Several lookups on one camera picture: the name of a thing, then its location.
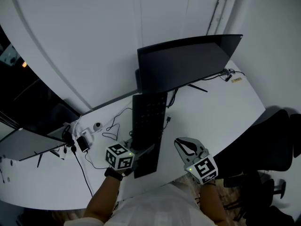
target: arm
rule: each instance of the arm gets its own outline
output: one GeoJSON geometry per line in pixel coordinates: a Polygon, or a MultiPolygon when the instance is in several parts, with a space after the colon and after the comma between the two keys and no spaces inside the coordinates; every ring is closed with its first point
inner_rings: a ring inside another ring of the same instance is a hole
{"type": "Polygon", "coordinates": [[[107,176],[90,200],[84,217],[96,218],[105,223],[109,220],[117,199],[120,181],[107,176]]]}
{"type": "Polygon", "coordinates": [[[226,211],[218,196],[216,186],[202,185],[200,190],[200,209],[217,226],[228,226],[226,211]]]}

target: keyboard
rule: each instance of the keyboard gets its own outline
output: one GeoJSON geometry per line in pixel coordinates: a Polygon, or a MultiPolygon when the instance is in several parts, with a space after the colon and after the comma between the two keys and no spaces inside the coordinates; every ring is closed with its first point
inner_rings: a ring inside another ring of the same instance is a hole
{"type": "Polygon", "coordinates": [[[167,92],[133,96],[133,142],[131,148],[142,151],[154,149],[137,163],[134,177],[142,177],[157,170],[161,138],[164,128],[167,92]]]}

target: floor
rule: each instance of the floor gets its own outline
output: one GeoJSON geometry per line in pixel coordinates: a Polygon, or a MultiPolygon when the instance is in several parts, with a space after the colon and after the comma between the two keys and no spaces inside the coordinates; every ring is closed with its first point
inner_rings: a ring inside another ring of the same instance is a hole
{"type": "MultiPolygon", "coordinates": [[[[200,185],[197,184],[193,178],[186,174],[185,176],[178,178],[177,182],[182,182],[188,185],[191,194],[197,198],[200,185]]],[[[223,205],[235,201],[239,197],[239,188],[225,188],[223,186],[223,180],[216,180],[217,190],[223,205]]],[[[81,218],[85,209],[80,210],[66,210],[66,211],[52,211],[52,217],[58,225],[63,225],[65,221],[81,218]]],[[[242,218],[239,222],[233,221],[233,218],[238,214],[239,209],[227,210],[228,224],[229,226],[245,226],[246,221],[242,218]]]]}

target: small label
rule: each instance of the small label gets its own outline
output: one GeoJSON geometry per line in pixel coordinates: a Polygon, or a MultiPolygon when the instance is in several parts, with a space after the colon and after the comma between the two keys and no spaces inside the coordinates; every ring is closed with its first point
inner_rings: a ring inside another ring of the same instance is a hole
{"type": "Polygon", "coordinates": [[[242,80],[243,80],[243,79],[242,79],[241,77],[239,77],[239,78],[233,79],[233,80],[231,80],[231,81],[232,81],[232,83],[236,83],[236,82],[242,81],[242,80]]]}

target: white desk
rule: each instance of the white desk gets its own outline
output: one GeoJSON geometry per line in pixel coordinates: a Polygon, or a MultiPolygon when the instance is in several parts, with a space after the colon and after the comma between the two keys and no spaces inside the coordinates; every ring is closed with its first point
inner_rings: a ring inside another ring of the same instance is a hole
{"type": "MultiPolygon", "coordinates": [[[[229,62],[227,68],[238,68],[229,62]]],[[[196,86],[208,90],[208,93],[191,87],[180,88],[172,107],[166,110],[171,121],[164,131],[157,172],[134,179],[133,174],[121,183],[119,199],[166,184],[186,172],[183,162],[174,147],[177,137],[199,139],[211,154],[216,155],[245,130],[264,112],[264,107],[252,86],[242,74],[233,75],[233,79],[242,77],[242,81],[224,82],[220,78],[196,82],[196,86]]],[[[127,97],[111,105],[83,116],[78,131],[100,121],[109,122],[125,107],[131,107],[132,97],[127,97]]],[[[126,110],[116,119],[120,123],[119,139],[127,140],[132,125],[132,111],[126,110]]],[[[106,167],[104,150],[114,141],[95,133],[95,140],[88,156],[96,167],[106,167]]],[[[93,193],[104,180],[104,170],[94,169],[84,159],[84,153],[78,149],[87,180],[93,193]]],[[[36,209],[71,210],[85,208],[91,198],[80,167],[74,157],[65,161],[52,153],[45,153],[39,168],[39,157],[22,162],[3,160],[0,164],[5,177],[5,184],[0,183],[2,201],[36,209]]]]}

